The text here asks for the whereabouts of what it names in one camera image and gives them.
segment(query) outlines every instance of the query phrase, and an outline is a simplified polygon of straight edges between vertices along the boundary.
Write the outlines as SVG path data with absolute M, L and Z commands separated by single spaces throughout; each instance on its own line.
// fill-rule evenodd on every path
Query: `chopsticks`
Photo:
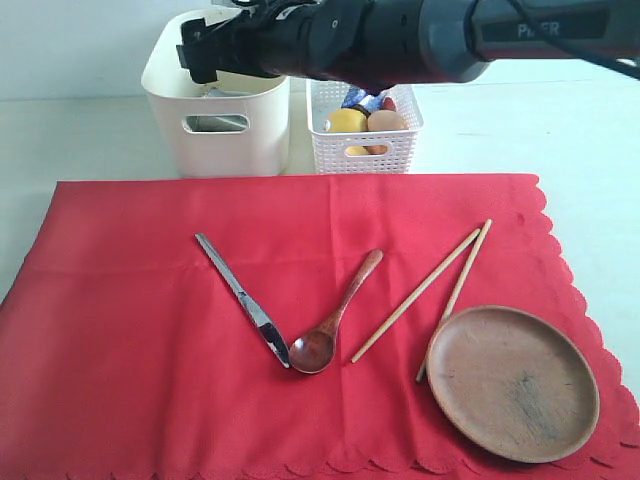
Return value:
M 458 258 L 458 256 L 460 256 L 460 254 L 469 245 L 471 245 L 471 243 L 475 241 L 471 249 L 471 253 L 469 254 L 469 257 L 467 258 L 467 261 L 465 262 L 464 267 L 462 268 L 460 276 L 458 277 L 458 281 L 456 282 L 456 285 L 453 288 L 453 292 L 451 293 L 449 301 L 447 302 L 447 306 L 445 307 L 444 313 L 440 318 L 440 321 L 447 318 L 453 311 L 453 308 L 458 299 L 458 296 L 460 295 L 464 282 L 466 281 L 467 276 L 471 271 L 473 262 L 478 256 L 480 247 L 482 246 L 482 243 L 484 242 L 484 239 L 487 236 L 487 233 L 489 231 L 489 228 L 491 228 L 492 223 L 493 221 L 491 219 L 487 219 L 482 229 L 476 228 L 473 232 L 471 232 L 467 236 L 467 238 L 465 238 L 462 241 L 462 243 L 460 243 L 460 245 L 458 245 L 447 256 L 447 258 L 445 258 L 440 263 L 440 265 L 438 265 L 433 270 L 433 272 L 431 272 L 431 274 L 429 274 L 429 276 L 425 278 L 423 282 L 420 285 L 418 285 L 418 287 L 413 292 L 411 292 L 411 294 L 400 304 L 398 308 L 395 309 L 395 311 L 389 316 L 389 318 L 387 318 L 387 320 L 385 320 L 385 322 L 382 325 L 380 325 L 380 327 L 373 333 L 373 335 L 371 335 L 371 337 L 365 342 L 365 344 L 360 348 L 360 350 L 358 350 L 356 354 L 351 358 L 351 363 L 356 363 L 360 359 L 360 357 L 362 357 L 362 355 L 364 355 L 366 351 L 369 350 L 369 348 L 371 348 L 371 346 L 396 322 L 396 320 L 400 318 L 400 316 L 411 306 L 411 304 L 415 302 L 415 300 L 426 290 L 426 288 L 429 285 L 431 285 L 447 269 L 447 267 L 451 265 L 451 263 L 453 263 L 453 261 L 456 258 Z M 425 369 L 426 359 L 427 359 L 427 353 L 425 353 L 425 359 L 422 361 L 420 365 L 420 370 L 418 371 L 418 374 L 416 376 L 416 381 L 418 382 L 422 380 L 424 373 L 426 371 Z
M 460 291 L 462 290 L 464 282 L 467 280 L 467 277 L 469 276 L 469 272 L 471 271 L 473 262 L 475 262 L 476 257 L 478 256 L 480 247 L 482 246 L 482 243 L 484 242 L 484 239 L 486 238 L 487 233 L 489 233 L 489 229 L 491 228 L 492 223 L 493 221 L 489 218 L 482 226 L 482 230 L 480 230 L 480 234 L 478 235 L 478 238 L 476 238 L 476 241 L 473 244 L 473 247 L 471 248 L 471 253 L 469 253 L 469 257 L 467 258 L 467 261 L 465 262 L 464 267 L 462 267 L 462 271 L 460 272 L 458 281 L 456 282 L 456 285 L 453 287 L 453 292 L 449 297 L 449 301 L 447 302 L 447 306 L 445 307 L 444 312 L 442 313 L 442 317 L 440 317 L 440 323 L 442 323 L 449 315 L 451 315 L 451 312 L 453 311 L 453 307 L 455 306 L 456 301 L 458 300 L 458 296 L 460 295 Z M 416 382 L 421 382 L 422 379 L 424 378 L 424 374 L 427 371 L 428 356 L 429 356 L 429 350 L 427 349 L 427 351 L 424 354 L 424 360 L 422 360 L 422 363 L 420 364 L 420 369 L 418 370 L 418 374 L 416 375 Z
M 418 287 L 411 292 L 411 294 L 406 298 L 404 302 L 400 304 L 398 308 L 389 316 L 387 320 L 374 332 L 373 335 L 365 342 L 365 344 L 358 350 L 358 352 L 351 359 L 351 363 L 356 363 L 362 355 L 365 354 L 369 348 L 386 332 L 391 325 L 395 323 L 395 321 L 400 318 L 400 316 L 409 308 L 409 306 L 425 291 L 425 289 L 431 285 L 436 278 L 438 278 L 442 272 L 446 270 L 446 268 L 453 263 L 453 261 L 476 239 L 476 237 L 480 234 L 481 230 L 476 228 L 473 232 L 469 234 L 467 238 L 465 238 L 460 245 L 456 247 L 453 252 L 449 254 L 447 258 L 445 258 L 440 265 L 438 265 L 431 274 L 424 279 L 424 281 L 418 285 Z

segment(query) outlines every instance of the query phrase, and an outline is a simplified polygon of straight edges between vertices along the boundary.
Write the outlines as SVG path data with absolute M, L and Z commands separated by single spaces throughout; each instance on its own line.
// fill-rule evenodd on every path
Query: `butter knife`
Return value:
M 278 357 L 278 360 L 284 365 L 285 368 L 289 368 L 289 348 L 282 338 L 282 334 L 273 323 L 273 320 L 269 318 L 269 315 L 258 305 L 258 303 L 249 296 L 238 279 L 235 277 L 231 269 L 222 259 L 218 251 L 213 247 L 209 239 L 204 233 L 197 233 L 196 239 L 200 243 L 200 246 L 205 251 L 207 256 L 211 259 L 222 278 L 227 282 L 233 293 L 244 308 L 253 324 L 258 328 L 260 335 L 267 342 L 269 348 Z

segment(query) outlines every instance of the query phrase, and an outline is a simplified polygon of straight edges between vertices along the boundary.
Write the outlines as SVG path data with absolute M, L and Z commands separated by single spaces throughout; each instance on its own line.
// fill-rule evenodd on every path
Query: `table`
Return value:
M 291 163 L 313 173 L 304 92 L 292 84 Z M 416 86 L 426 121 L 412 172 L 533 172 L 575 285 L 640 396 L 640 84 L 572 81 Z M 144 97 L 0 103 L 0 298 L 57 180 L 176 177 Z

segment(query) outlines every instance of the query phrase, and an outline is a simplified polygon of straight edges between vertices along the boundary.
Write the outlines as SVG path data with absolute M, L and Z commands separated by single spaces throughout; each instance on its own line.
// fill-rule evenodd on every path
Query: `white basket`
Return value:
M 313 142 L 317 173 L 406 173 L 415 144 L 424 125 L 411 85 L 396 85 L 389 91 L 408 129 L 393 132 L 327 133 L 324 124 L 342 105 L 349 85 L 342 82 L 307 80 L 307 123 Z M 382 155 L 347 154 L 350 146 L 384 145 Z
M 288 77 L 261 79 L 218 72 L 218 82 L 198 85 L 180 66 L 176 45 L 180 26 L 192 18 L 207 24 L 234 17 L 237 8 L 212 7 L 172 19 L 158 39 L 142 74 L 158 126 L 169 144 L 180 174 L 185 177 L 271 176 L 282 173 L 289 156 Z M 250 95 L 203 98 L 218 87 Z M 238 132 L 193 131 L 192 116 L 240 115 L 248 124 Z

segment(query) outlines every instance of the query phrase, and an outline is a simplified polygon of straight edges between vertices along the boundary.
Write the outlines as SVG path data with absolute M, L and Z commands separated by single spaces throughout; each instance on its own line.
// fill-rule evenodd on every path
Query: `black robotic arm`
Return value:
M 496 59 L 580 58 L 640 79 L 640 0 L 232 0 L 234 18 L 182 25 L 196 83 L 217 71 L 338 80 L 377 93 L 464 83 Z

